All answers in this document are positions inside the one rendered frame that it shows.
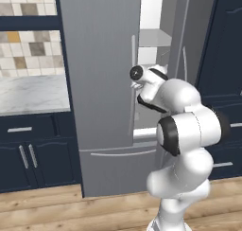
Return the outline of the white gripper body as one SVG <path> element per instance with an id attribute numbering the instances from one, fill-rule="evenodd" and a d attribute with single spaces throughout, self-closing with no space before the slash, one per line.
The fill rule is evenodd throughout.
<path id="1" fill-rule="evenodd" d="M 140 83 L 137 83 L 137 82 L 132 82 L 131 83 L 131 86 L 130 86 L 131 88 L 133 88 L 133 89 L 135 89 L 135 90 L 139 90 L 139 89 L 141 89 L 141 88 L 143 88 L 143 84 L 140 84 Z"/>

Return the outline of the grey wide fridge door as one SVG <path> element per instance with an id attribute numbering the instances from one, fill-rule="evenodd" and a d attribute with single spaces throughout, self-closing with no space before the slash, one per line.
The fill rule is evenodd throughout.
<path id="1" fill-rule="evenodd" d="M 130 146 L 131 36 L 137 63 L 141 0 L 60 0 L 60 7 L 78 147 Z"/>

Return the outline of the grey fridge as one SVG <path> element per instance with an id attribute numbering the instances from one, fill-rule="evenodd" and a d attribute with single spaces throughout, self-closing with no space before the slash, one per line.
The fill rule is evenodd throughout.
<path id="1" fill-rule="evenodd" d="M 143 66 L 150 66 L 157 62 L 158 48 L 162 46 L 168 46 L 168 44 L 171 42 L 171 38 L 157 27 L 145 28 L 142 26 L 142 10 L 144 6 L 145 0 L 141 0 L 137 63 L 140 63 Z M 137 101 L 137 96 L 138 94 L 135 91 L 133 139 L 132 144 L 126 147 L 132 147 L 134 144 L 140 142 L 157 142 L 156 125 L 161 118 L 161 114 L 140 105 Z M 164 150 L 162 166 L 159 169 L 171 166 L 174 161 L 174 157 Z"/>

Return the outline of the grey narrow fridge door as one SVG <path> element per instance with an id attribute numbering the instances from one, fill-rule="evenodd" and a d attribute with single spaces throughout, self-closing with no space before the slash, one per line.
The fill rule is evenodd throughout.
<path id="1" fill-rule="evenodd" d="M 188 82 L 195 85 L 214 0 L 163 0 L 160 29 L 171 42 L 157 50 L 157 63 L 168 77 L 184 80 L 186 48 Z"/>

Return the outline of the grey fridge freezer drawer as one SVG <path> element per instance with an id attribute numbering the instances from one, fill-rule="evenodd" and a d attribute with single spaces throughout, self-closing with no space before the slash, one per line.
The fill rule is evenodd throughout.
<path id="1" fill-rule="evenodd" d="M 156 150 L 154 153 L 124 156 L 92 156 L 91 153 L 129 153 Z M 164 150 L 156 141 L 132 147 L 80 151 L 82 194 L 99 197 L 147 190 L 147 177 L 162 166 Z"/>

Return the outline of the tall dark blue cupboard door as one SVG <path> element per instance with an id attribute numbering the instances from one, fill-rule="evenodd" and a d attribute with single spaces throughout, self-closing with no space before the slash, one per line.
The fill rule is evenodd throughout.
<path id="1" fill-rule="evenodd" d="M 199 73 L 205 98 L 242 91 L 242 0 L 216 0 Z"/>

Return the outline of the dark blue drawer front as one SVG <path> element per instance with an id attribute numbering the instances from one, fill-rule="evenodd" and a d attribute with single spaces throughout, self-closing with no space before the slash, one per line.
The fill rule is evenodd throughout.
<path id="1" fill-rule="evenodd" d="M 236 95 L 206 96 L 202 98 L 206 106 L 221 112 L 228 118 L 230 124 L 242 123 L 242 97 Z M 226 142 L 242 141 L 242 127 L 231 128 Z"/>
<path id="2" fill-rule="evenodd" d="M 8 133 L 9 128 L 32 127 L 31 132 Z M 53 115 L 19 115 L 0 117 L 0 141 L 22 141 L 54 137 L 57 127 Z"/>
<path id="3" fill-rule="evenodd" d="M 212 155 L 214 164 L 233 162 L 232 166 L 213 169 L 210 180 L 242 176 L 242 141 L 219 144 L 206 150 Z"/>

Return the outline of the dark blue wall shelf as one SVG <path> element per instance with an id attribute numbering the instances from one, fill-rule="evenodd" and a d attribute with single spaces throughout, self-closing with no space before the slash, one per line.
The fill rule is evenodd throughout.
<path id="1" fill-rule="evenodd" d="M 58 16 L 0 16 L 0 31 L 58 30 Z"/>

